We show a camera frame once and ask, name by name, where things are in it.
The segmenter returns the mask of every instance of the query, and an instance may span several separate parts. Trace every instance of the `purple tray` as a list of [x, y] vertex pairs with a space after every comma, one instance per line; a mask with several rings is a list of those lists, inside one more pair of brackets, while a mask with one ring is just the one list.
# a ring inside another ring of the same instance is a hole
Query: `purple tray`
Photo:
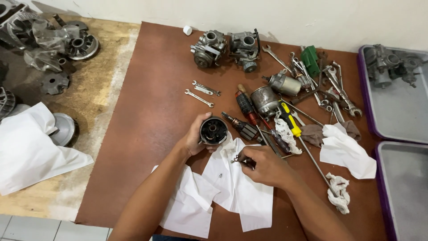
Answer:
[[428, 146], [380, 142], [374, 152], [388, 240], [428, 240]]
[[[384, 139], [428, 144], [428, 135], [421, 131], [428, 125], [428, 64], [416, 69], [416, 72], [421, 73], [416, 76], [416, 88], [400, 78], [393, 80], [392, 85], [385, 89], [375, 88], [369, 81], [364, 58], [364, 50], [372, 47], [362, 46], [357, 56], [369, 131]], [[423, 60], [428, 59], [428, 52], [388, 49], [407, 51]], [[389, 78], [387, 71], [381, 78]]]

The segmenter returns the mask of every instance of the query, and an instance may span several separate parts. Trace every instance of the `person's left hand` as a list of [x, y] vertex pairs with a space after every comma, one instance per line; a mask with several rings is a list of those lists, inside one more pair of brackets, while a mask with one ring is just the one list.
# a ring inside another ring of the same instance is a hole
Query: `person's left hand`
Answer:
[[200, 114], [196, 117], [195, 121], [190, 126], [187, 134], [181, 139], [180, 142], [187, 148], [191, 156], [198, 154], [203, 149], [207, 148], [210, 153], [215, 152], [219, 145], [206, 145], [204, 143], [198, 144], [201, 139], [200, 129], [202, 122], [212, 116], [211, 112]]

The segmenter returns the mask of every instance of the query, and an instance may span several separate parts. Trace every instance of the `black hose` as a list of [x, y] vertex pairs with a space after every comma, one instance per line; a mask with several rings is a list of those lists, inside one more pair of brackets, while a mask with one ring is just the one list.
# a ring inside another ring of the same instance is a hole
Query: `black hose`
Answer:
[[257, 51], [257, 55], [260, 54], [260, 38], [259, 38], [259, 33], [257, 32], [257, 29], [254, 29], [254, 33], [256, 34], [256, 38], [257, 38], [257, 45], [259, 46], [259, 50]]

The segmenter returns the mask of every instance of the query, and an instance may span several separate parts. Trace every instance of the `brown table mat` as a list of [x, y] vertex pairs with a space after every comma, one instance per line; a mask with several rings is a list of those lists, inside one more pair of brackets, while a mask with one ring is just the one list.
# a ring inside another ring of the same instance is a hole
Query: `brown table mat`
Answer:
[[[270, 76], [281, 70], [271, 56], [262, 52], [255, 72], [245, 74], [242, 67], [228, 61], [225, 54], [222, 66], [198, 69], [190, 52], [190, 45], [198, 41], [200, 31], [190, 36], [181, 28], [141, 24], [140, 35], [126, 73], [125, 81], [92, 171], [76, 223], [113, 228], [124, 205], [138, 185], [158, 165], [174, 144], [187, 132], [199, 113], [222, 111], [245, 120], [235, 100], [236, 86], [244, 84], [250, 93], [266, 84], [262, 75]], [[289, 53], [300, 52], [298, 46], [268, 43], [286, 63]], [[329, 60], [342, 66], [344, 88], [351, 100], [364, 111], [355, 53], [327, 51]], [[209, 96], [192, 90], [192, 81], [222, 91], [221, 96]], [[215, 103], [214, 108], [185, 95], [190, 89], [205, 100]], [[319, 108], [314, 98], [298, 104], [306, 113], [326, 124], [330, 115]], [[311, 122], [301, 116], [306, 124]], [[359, 128], [360, 145], [368, 152], [379, 140], [369, 133], [365, 116], [353, 119]], [[228, 123], [234, 138], [238, 133]], [[308, 145], [316, 160], [320, 148]], [[190, 158], [188, 165], [202, 174], [210, 154], [205, 150]], [[343, 215], [327, 199], [327, 186], [306, 153], [288, 159], [309, 187], [318, 195], [355, 235], [357, 240], [386, 240], [385, 228], [375, 180], [357, 180], [340, 166], [318, 162], [324, 174], [331, 172], [350, 180], [347, 188], [351, 196], [350, 213]], [[306, 240], [291, 201], [286, 193], [275, 188], [272, 227], [242, 232], [239, 214], [226, 211], [213, 203], [209, 240]], [[188, 235], [158, 228], [157, 233], [188, 237]]]

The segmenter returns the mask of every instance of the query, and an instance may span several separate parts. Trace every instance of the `green plastic part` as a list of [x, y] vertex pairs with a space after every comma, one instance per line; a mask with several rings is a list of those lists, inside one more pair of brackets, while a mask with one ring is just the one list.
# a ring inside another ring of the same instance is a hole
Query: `green plastic part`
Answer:
[[303, 50], [300, 54], [300, 59], [303, 61], [303, 64], [312, 78], [318, 76], [320, 73], [320, 68], [317, 64], [318, 57], [315, 46], [312, 45], [306, 47], [306, 49]]

